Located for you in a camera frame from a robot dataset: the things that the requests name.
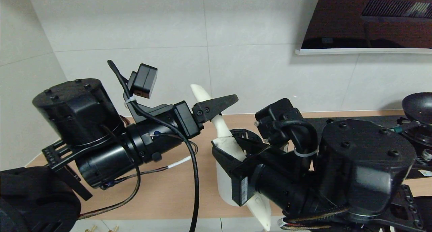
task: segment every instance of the white tile wall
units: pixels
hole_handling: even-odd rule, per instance
[[[302,43],[318,0],[204,0],[209,46]]]
[[[271,217],[270,232],[281,232],[278,224],[279,216]],[[222,231],[224,232],[264,232],[262,226],[256,218],[222,218]]]
[[[119,114],[130,116],[123,105],[123,89],[107,64],[111,59],[129,78],[140,63],[158,68],[158,76],[150,99],[139,98],[145,106],[174,104],[185,100],[192,108],[195,98],[191,83],[199,83],[210,92],[210,76],[206,47],[110,49],[57,52],[56,56],[69,80],[97,78],[102,81]]]
[[[65,81],[54,53],[0,66],[0,170],[26,165],[58,135],[32,105],[45,89]]]
[[[54,51],[205,46],[203,0],[31,0]]]
[[[31,1],[68,79],[101,79],[124,115],[110,58],[125,75],[140,63],[159,69],[148,106],[191,106],[191,83],[214,97],[237,94],[227,114],[283,97],[302,111],[394,109],[404,95],[430,91],[430,55],[295,55],[318,0]]]
[[[1,0],[0,66],[52,52],[30,0]]]
[[[416,92],[432,92],[431,55],[362,54],[342,109],[401,109],[402,99]]]
[[[190,219],[185,220],[103,220],[109,229],[118,232],[189,231]],[[196,232],[222,232],[220,218],[198,219]]]
[[[227,113],[255,113],[281,98],[301,111],[339,110],[358,55],[304,57],[295,47],[209,47],[213,96],[238,95]]]

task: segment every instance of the black electronic device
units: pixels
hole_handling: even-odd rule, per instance
[[[425,207],[416,204],[409,186],[402,184],[415,149],[398,132],[363,120],[330,121],[317,149],[316,130],[289,100],[265,107],[255,118],[268,144],[235,137],[247,154],[245,160],[213,145],[213,156],[230,176],[232,198],[239,206],[255,193],[265,195],[283,210],[280,224],[286,230],[375,232],[393,226],[430,231],[431,218],[418,212]],[[295,150],[282,151],[289,140]],[[314,170],[309,170],[311,163]],[[242,199],[244,191],[247,200]]]

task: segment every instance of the tv screen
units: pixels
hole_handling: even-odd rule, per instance
[[[318,0],[297,54],[432,53],[432,0]]]

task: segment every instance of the wooden table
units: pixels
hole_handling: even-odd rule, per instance
[[[305,118],[323,117],[355,117],[375,115],[403,115],[401,111],[359,111],[359,112],[312,112],[303,113]],[[230,129],[244,128],[256,133],[253,125],[254,115],[225,115],[225,121]],[[193,141],[199,146],[196,156],[199,168],[199,217],[252,217],[247,207],[233,207],[220,198],[216,182],[216,161],[211,154],[210,140],[216,138],[216,130],[211,123],[204,124],[204,130]],[[141,171],[166,166],[189,155],[185,145],[163,154],[162,160],[140,166]],[[29,166],[46,164],[42,155]],[[75,163],[71,167],[77,170]],[[88,212],[118,203],[127,198],[133,191],[136,180],[129,179],[121,185],[106,191],[93,189],[82,181],[93,197],[82,200],[81,212]],[[407,180],[405,184],[412,189],[414,196],[432,195],[432,178]],[[142,177],[141,188],[135,198],[125,206],[94,217],[100,220],[141,220],[141,219],[185,219],[192,217],[193,211],[193,170],[191,161],[167,171],[148,174]],[[275,204],[271,204],[273,215],[282,215]]]

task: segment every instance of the label sticker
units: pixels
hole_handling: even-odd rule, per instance
[[[247,202],[247,177],[242,180],[242,204]]]
[[[422,173],[424,176],[432,176],[432,172],[430,171],[419,170],[419,172]]]

